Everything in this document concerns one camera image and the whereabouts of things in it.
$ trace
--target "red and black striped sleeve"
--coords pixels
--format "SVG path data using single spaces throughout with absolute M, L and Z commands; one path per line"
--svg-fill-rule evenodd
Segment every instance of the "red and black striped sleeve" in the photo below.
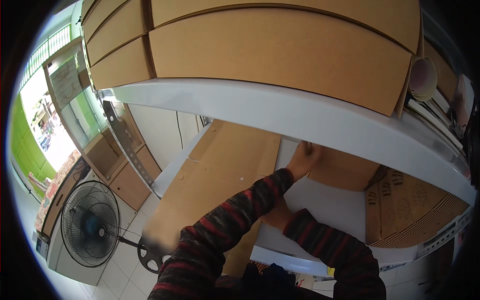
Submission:
M 292 216 L 283 234 L 335 268 L 334 299 L 386 299 L 378 262 L 370 248 L 358 239 L 318 223 L 306 209 Z
M 214 288 L 224 252 L 238 244 L 255 221 L 268 213 L 293 184 L 286 168 L 255 182 L 182 229 L 180 242 L 160 269 L 148 299 L 203 299 Z

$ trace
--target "flat cardboard sheet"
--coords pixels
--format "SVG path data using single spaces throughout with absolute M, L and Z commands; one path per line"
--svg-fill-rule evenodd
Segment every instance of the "flat cardboard sheet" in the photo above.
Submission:
M 123 5 L 87 42 L 86 48 L 91 66 L 105 55 L 137 37 L 145 34 L 142 1 L 130 0 Z
M 249 188 L 259 175 L 270 175 L 279 144 L 279 134 L 215 120 L 144 225 L 143 236 L 174 249 L 183 227 Z M 259 222 L 226 253 L 224 273 L 243 275 L 258 228 Z
M 445 95 L 448 102 L 452 102 L 458 78 L 448 63 L 427 41 L 424 41 L 424 46 L 425 57 L 430 59 L 437 69 L 438 88 Z
M 141 36 L 90 68 L 95 89 L 101 90 L 152 79 L 148 36 Z
M 152 0 L 154 26 L 201 13 L 238 7 L 293 7 L 331 14 L 381 32 L 412 53 L 416 52 L 420 5 L 418 0 Z
M 364 191 L 380 164 L 324 147 L 322 158 L 308 178 L 349 191 Z
M 393 169 L 367 190 L 367 202 L 375 186 L 380 193 L 381 226 L 375 224 L 378 211 L 365 209 L 366 241 L 374 247 L 406 248 L 425 242 L 468 208 L 458 197 Z
M 159 78 L 275 84 L 387 116 L 398 101 L 411 56 L 361 26 L 291 9 L 213 12 L 161 26 L 149 36 Z

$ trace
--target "sweater sleeve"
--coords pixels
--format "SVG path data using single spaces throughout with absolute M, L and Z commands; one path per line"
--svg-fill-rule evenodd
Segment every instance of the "sweater sleeve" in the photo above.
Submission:
M 307 209 L 292 216 L 283 234 L 335 268 L 334 299 L 386 299 L 378 262 L 370 248 L 358 239 L 318 223 Z
M 293 184 L 287 169 L 256 181 L 226 200 L 193 226 L 160 268 L 148 299 L 203 299 L 215 286 L 225 263 L 224 252 L 237 245 L 252 224 L 268 213 Z

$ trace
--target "black electrical cable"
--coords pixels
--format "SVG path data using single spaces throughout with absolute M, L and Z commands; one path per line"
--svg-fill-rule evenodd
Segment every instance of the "black electrical cable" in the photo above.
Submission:
M 177 111 L 177 126 L 179 127 L 181 148 L 183 149 L 183 140 L 181 138 L 180 123 L 179 123 L 179 112 L 178 111 Z

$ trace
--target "window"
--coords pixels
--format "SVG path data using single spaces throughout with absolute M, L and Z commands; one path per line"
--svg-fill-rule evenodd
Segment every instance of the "window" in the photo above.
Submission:
M 68 24 L 50 36 L 34 51 L 28 60 L 19 90 L 21 90 L 27 81 L 33 76 L 33 74 L 35 74 L 35 72 L 42 67 L 42 64 L 47 60 L 47 58 L 52 56 L 63 46 L 70 43 L 71 37 L 71 25 Z

